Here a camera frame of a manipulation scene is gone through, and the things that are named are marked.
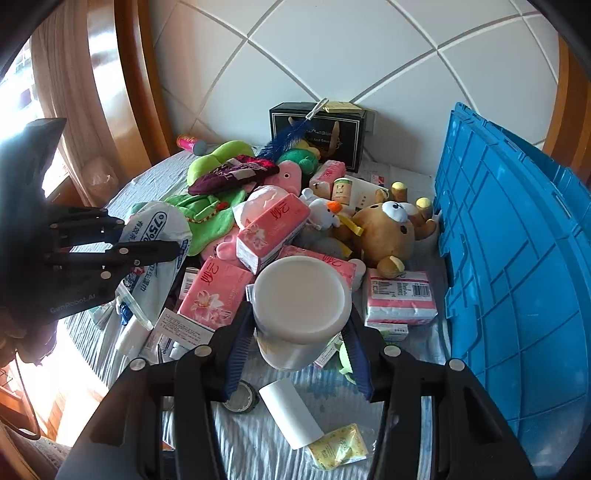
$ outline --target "metal screw head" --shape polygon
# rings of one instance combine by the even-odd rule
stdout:
[[[212,354],[212,348],[209,345],[199,345],[195,349],[195,355],[197,356],[209,356]]]
[[[143,358],[134,358],[131,362],[129,362],[129,368],[136,372],[142,370],[145,366],[146,360]]]
[[[461,372],[466,367],[466,364],[457,358],[452,358],[449,361],[449,368],[455,370],[456,372]]]
[[[384,353],[388,356],[398,356],[402,353],[402,350],[396,345],[388,345],[384,348]]]

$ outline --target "cardboard box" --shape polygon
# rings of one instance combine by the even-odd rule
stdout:
[[[282,129],[289,127],[288,118],[298,121],[314,108],[312,102],[281,103],[269,110],[271,120],[271,135],[273,138]],[[337,160],[343,162],[347,171],[357,172],[361,163],[363,152],[363,141],[368,113],[361,110],[361,113],[326,113],[320,111],[311,120],[313,130],[306,133],[306,141],[319,150],[328,150],[331,136],[335,131],[335,122],[338,122],[338,140],[336,150],[330,156],[323,156],[324,160]]]

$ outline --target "pink tissue pack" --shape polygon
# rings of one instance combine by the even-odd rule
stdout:
[[[341,161],[327,160],[310,179],[308,187],[312,189],[314,195],[330,200],[333,183],[336,179],[345,176],[346,169],[345,164]]]
[[[244,297],[246,285],[252,279],[249,271],[209,257],[199,269],[178,312],[214,330],[230,325]]]
[[[297,235],[309,216],[308,206],[290,193],[238,233],[236,256],[251,272],[259,273]]]
[[[363,287],[367,326],[421,325],[437,315],[437,307],[425,272],[406,271],[396,278],[382,278],[368,268]]]
[[[345,260],[339,260],[338,258],[331,257],[330,255],[319,254],[305,248],[294,247],[293,245],[284,246],[279,252],[279,257],[293,257],[295,255],[301,255],[302,257],[312,257],[322,260],[324,263],[328,263],[333,267],[347,282],[349,288],[353,284],[353,277],[355,276],[355,264],[347,262]]]

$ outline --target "blue plastic crate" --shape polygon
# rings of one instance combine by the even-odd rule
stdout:
[[[435,182],[452,356],[540,477],[589,424],[591,197],[569,168],[458,103]]]

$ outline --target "bedsheet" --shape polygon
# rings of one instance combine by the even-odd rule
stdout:
[[[108,204],[109,214],[126,218],[129,208],[138,202],[164,199],[171,194],[187,189],[186,170],[195,159],[190,153],[178,153],[133,179]],[[395,167],[365,162],[360,175],[369,179],[379,174],[387,181],[404,181],[409,186],[411,198],[432,196],[433,179]],[[84,245],[76,251],[104,251],[105,244]],[[409,264],[411,269],[426,270],[434,290],[439,312],[443,312],[443,297],[447,289],[444,265],[437,255],[416,258]],[[355,303],[360,305],[360,295]],[[117,321],[109,321],[104,330],[99,330],[88,312],[81,312],[62,320],[74,344],[108,387],[117,379],[128,360],[115,351],[117,338],[124,327]],[[444,363],[450,350],[447,323],[439,315],[429,325],[411,327],[410,334],[399,345],[416,358]],[[242,378],[254,387],[261,388],[275,380],[289,377],[304,403],[325,433],[349,423],[357,423],[364,431],[377,435],[382,416],[382,403],[369,404],[338,372],[336,356],[323,370],[308,367],[299,372],[280,372],[269,367],[261,357],[256,342],[251,344]],[[315,470],[306,458],[305,449],[291,450],[279,428],[273,421],[262,400],[255,409],[243,415],[235,415],[214,403],[212,411],[219,439],[222,460],[229,480],[257,478],[288,480],[362,480],[367,478],[371,460],[363,460],[337,468],[331,472]],[[174,446],[173,412],[163,415],[164,440]],[[430,476],[431,452],[431,403],[423,399],[421,454],[419,478]]]

